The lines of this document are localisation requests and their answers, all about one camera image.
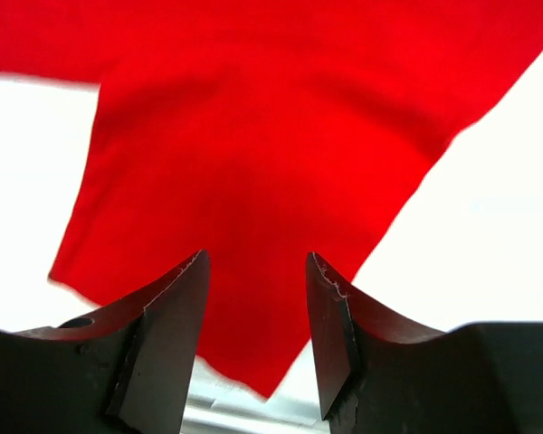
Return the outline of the red t shirt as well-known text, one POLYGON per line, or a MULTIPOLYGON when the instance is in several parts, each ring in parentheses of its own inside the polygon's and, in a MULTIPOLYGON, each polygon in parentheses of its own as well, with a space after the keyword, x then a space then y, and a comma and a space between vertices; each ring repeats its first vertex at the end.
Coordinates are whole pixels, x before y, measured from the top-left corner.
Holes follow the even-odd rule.
POLYGON ((0 1, 0 72, 100 88, 49 276, 107 305, 198 250, 197 349, 270 397, 311 251, 352 278, 543 51, 543 1, 0 1))

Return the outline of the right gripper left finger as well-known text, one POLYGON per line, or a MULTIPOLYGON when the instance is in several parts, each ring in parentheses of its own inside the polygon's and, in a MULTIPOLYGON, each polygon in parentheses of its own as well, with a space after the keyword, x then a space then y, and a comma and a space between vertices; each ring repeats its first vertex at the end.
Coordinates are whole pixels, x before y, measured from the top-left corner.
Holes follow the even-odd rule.
POLYGON ((177 433, 209 288, 205 251, 57 327, 0 330, 0 433, 177 433))

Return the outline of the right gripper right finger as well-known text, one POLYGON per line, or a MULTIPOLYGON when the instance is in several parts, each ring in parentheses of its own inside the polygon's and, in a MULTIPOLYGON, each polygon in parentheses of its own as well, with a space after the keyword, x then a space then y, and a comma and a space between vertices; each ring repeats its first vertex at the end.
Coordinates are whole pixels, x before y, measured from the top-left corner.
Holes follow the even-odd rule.
POLYGON ((543 433, 543 322, 443 332, 306 263, 322 419, 333 433, 543 433))

